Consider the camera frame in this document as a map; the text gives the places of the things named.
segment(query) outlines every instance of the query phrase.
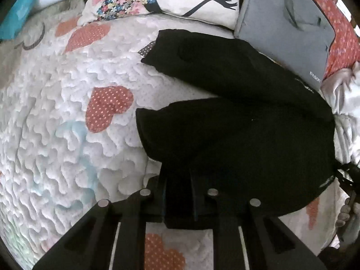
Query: gray bag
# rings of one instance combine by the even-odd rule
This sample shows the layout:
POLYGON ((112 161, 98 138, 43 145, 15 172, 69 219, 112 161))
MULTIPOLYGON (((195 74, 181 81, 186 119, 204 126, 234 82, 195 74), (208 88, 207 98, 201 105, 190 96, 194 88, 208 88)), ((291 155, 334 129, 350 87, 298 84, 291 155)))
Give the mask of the gray bag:
POLYGON ((244 0, 234 37, 249 42, 317 91, 335 31, 313 0, 244 0))

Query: white quilt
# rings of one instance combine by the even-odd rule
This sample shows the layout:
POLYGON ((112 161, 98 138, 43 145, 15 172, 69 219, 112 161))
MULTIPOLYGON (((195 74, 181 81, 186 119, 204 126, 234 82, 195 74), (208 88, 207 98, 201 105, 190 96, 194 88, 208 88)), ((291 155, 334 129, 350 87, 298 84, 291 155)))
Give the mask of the white quilt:
MULTIPOLYGON (((87 46, 64 52, 76 27, 55 37, 61 21, 81 13, 83 3, 63 2, 30 19, 16 41, 0 45, 0 235, 24 269, 44 253, 97 201, 125 199, 160 171, 148 159, 135 122, 136 108, 211 94, 158 73, 140 62, 138 51, 159 30, 187 29, 232 38, 230 31, 166 15, 136 16, 107 22, 109 32, 87 46), (42 41, 33 49, 41 35, 42 41), (94 87, 124 86, 134 102, 110 126, 92 133, 85 112, 94 87)), ((332 238, 339 190, 331 185, 320 198, 317 224, 309 229, 306 209, 283 217, 314 253, 332 238)), ((149 225, 165 248, 185 257, 184 269, 212 269, 208 231, 167 230, 149 225)))

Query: black polka dot patch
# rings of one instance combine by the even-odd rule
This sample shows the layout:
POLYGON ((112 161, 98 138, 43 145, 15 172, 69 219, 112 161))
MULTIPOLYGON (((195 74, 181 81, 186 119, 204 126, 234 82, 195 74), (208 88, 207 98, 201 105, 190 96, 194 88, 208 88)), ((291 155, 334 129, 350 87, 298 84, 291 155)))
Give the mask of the black polka dot patch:
POLYGON ((153 40, 145 48, 142 48, 137 53, 140 54, 141 56, 145 57, 148 54, 148 52, 153 48, 154 45, 155 45, 155 41, 153 40))

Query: metal bolt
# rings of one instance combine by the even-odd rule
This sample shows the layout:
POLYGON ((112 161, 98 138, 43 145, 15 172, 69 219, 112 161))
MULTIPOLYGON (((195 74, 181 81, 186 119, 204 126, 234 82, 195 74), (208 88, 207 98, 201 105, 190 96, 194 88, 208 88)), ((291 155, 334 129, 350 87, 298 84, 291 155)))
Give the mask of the metal bolt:
POLYGON ((149 196, 151 194, 151 191, 149 189, 142 189, 140 191, 141 196, 149 196))
POLYGON ((209 196, 217 196, 219 194, 219 191, 217 189, 208 189, 207 194, 209 196))
POLYGON ((261 205, 261 202, 259 199, 253 198, 250 200, 250 205, 254 207, 259 207, 261 205))
POLYGON ((101 200, 98 202, 98 206, 99 206, 99 207, 106 207, 107 205, 109 205, 109 200, 101 199, 101 200))

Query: black clothing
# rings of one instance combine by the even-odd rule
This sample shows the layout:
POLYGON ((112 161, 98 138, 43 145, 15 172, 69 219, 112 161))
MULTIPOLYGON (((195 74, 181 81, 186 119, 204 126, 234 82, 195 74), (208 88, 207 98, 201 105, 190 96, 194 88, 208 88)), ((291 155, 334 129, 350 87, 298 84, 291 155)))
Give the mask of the black clothing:
POLYGON ((235 198, 239 213, 258 198, 283 215, 331 183, 330 107, 247 42, 162 30, 142 62, 223 97, 136 110, 146 153, 173 172, 167 190, 178 191, 177 197, 176 180, 196 176, 204 192, 216 188, 235 198))

